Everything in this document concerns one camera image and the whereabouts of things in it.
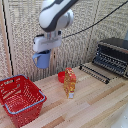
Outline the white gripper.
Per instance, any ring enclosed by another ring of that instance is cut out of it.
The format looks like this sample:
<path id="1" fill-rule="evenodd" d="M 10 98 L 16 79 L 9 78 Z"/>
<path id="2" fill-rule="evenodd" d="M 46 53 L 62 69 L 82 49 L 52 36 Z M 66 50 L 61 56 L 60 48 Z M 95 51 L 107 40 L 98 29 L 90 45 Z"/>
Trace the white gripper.
<path id="1" fill-rule="evenodd" d="M 62 42 L 61 31 L 54 31 L 46 35 L 37 35 L 34 38 L 33 50 L 40 53 L 45 50 L 50 50 L 59 47 Z"/>

